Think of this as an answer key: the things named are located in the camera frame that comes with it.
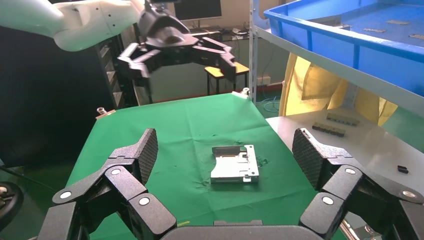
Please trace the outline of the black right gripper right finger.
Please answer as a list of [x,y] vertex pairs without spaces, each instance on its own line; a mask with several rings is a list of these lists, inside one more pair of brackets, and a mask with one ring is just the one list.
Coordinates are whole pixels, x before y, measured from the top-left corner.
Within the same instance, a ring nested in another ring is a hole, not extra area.
[[293,135],[292,153],[316,195],[299,224],[330,239],[347,213],[361,217],[384,240],[424,237],[424,197],[365,169],[345,149],[316,140],[305,128]]

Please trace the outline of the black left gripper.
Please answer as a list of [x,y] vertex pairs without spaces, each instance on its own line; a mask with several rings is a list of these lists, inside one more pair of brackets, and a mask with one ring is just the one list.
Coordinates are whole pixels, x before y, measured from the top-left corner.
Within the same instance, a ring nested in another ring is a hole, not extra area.
[[118,56],[128,65],[128,73],[138,87],[150,87],[151,73],[163,66],[167,48],[190,48],[193,63],[220,69],[229,81],[236,81],[235,56],[232,47],[209,37],[196,38],[164,6],[166,0],[145,0],[141,5],[138,30],[142,39],[130,43]]

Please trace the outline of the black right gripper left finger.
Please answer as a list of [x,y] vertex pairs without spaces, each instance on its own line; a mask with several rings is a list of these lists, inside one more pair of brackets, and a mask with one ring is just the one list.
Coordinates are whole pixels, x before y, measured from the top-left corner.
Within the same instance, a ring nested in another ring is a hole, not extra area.
[[138,240],[159,240],[175,229],[174,215],[146,187],[158,150],[153,128],[136,143],[115,149],[99,170],[53,196],[37,238],[87,240],[112,214]]

